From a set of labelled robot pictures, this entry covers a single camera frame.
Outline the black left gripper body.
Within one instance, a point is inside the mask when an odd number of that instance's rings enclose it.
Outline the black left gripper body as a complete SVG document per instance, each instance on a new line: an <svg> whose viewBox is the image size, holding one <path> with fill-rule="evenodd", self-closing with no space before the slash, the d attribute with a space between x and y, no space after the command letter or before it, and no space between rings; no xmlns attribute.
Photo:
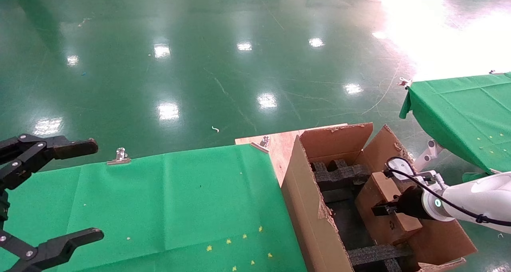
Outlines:
<svg viewBox="0 0 511 272"><path fill-rule="evenodd" d="M8 193L5 190L0 192L0 224L8 220L9 201Z"/></svg>

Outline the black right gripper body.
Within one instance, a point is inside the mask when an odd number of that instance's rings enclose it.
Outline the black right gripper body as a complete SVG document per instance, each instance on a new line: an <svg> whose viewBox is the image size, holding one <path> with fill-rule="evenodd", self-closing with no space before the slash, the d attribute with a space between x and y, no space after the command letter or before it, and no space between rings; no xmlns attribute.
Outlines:
<svg viewBox="0 0 511 272"><path fill-rule="evenodd" d="M396 213L429 220L430 216L423 205L423 194L423 189L417 185L407 188L396 201Z"/></svg>

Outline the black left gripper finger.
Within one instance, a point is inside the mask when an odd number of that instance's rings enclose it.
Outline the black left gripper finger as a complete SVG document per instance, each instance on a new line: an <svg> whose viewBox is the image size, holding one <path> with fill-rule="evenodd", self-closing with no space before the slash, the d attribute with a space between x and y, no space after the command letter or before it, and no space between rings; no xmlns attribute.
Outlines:
<svg viewBox="0 0 511 272"><path fill-rule="evenodd" d="M0 246L18 257L18 261L7 272L42 272L67 263L78 247L100 241L104 232L88 228L57 238L52 238L37 247L1 230Z"/></svg>
<svg viewBox="0 0 511 272"><path fill-rule="evenodd" d="M70 141L64 136L41 138L31 134L0 143L0 189L14 190L53 159L92 155L99 150L95 139Z"/></svg>

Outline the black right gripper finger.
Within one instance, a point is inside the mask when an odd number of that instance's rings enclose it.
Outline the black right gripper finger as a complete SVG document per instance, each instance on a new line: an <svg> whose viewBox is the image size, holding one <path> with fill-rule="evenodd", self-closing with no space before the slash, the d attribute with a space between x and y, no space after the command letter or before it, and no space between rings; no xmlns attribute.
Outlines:
<svg viewBox="0 0 511 272"><path fill-rule="evenodd" d="M379 203L372 207L372 213L376 217L390 216L398 212L399 210L397 202Z"/></svg>

